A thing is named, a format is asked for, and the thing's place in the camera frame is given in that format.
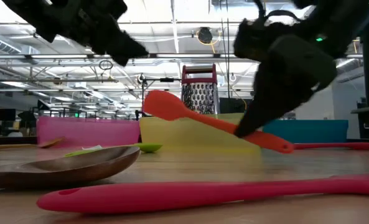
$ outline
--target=orange silicone spatula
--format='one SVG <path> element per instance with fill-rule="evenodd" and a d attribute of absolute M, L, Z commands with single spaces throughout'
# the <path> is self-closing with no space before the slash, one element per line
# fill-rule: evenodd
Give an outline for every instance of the orange silicone spatula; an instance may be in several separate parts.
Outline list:
<path fill-rule="evenodd" d="M 167 121 L 173 121 L 179 118 L 190 118 L 230 134 L 234 134 L 234 130 L 236 129 L 235 124 L 189 110 L 178 97 L 166 91 L 150 91 L 144 100 L 144 111 Z M 244 140 L 281 153 L 291 153 L 294 150 L 294 145 L 287 140 L 261 131 L 255 131 L 253 134 L 245 137 Z"/>

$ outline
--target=teal bin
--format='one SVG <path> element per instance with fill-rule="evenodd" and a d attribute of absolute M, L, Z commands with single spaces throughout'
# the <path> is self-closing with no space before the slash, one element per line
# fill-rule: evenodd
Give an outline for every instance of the teal bin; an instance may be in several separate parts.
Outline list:
<path fill-rule="evenodd" d="M 263 131 L 292 143 L 347 142 L 347 120 L 276 120 Z"/>

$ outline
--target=box grater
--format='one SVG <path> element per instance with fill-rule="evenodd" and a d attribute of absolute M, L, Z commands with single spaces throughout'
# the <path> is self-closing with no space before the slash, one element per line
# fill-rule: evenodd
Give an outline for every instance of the box grater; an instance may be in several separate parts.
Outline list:
<path fill-rule="evenodd" d="M 183 66 L 182 101 L 200 114 L 218 114 L 218 90 L 216 65 L 202 67 Z"/>

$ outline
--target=wooden countertop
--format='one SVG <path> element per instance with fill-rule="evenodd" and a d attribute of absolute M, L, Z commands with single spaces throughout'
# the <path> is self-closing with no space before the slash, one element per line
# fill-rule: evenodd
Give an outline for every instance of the wooden countertop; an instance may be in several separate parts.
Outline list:
<path fill-rule="evenodd" d="M 50 159 L 67 152 L 3 149 L 0 150 L 0 165 Z M 142 154 L 128 170 L 94 184 L 172 180 L 286 180 L 369 173 L 369 152 L 312 150 L 281 155 L 264 150 L 262 158 L 257 158 L 258 156 L 255 153 L 245 154 L 236 151 L 213 153 L 213 149 L 162 148 L 156 154 Z M 298 196 L 159 213 L 86 216 L 38 209 L 35 202 L 38 196 L 44 193 L 46 191 L 0 190 L 0 224 L 369 224 L 367 196 Z"/>

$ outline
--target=pink bin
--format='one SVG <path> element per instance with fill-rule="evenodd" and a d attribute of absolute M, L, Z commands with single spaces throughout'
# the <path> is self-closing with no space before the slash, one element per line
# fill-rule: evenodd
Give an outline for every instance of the pink bin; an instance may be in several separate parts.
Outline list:
<path fill-rule="evenodd" d="M 37 122 L 38 144 L 65 137 L 53 148 L 122 146 L 137 143 L 139 135 L 138 121 L 42 116 Z"/>

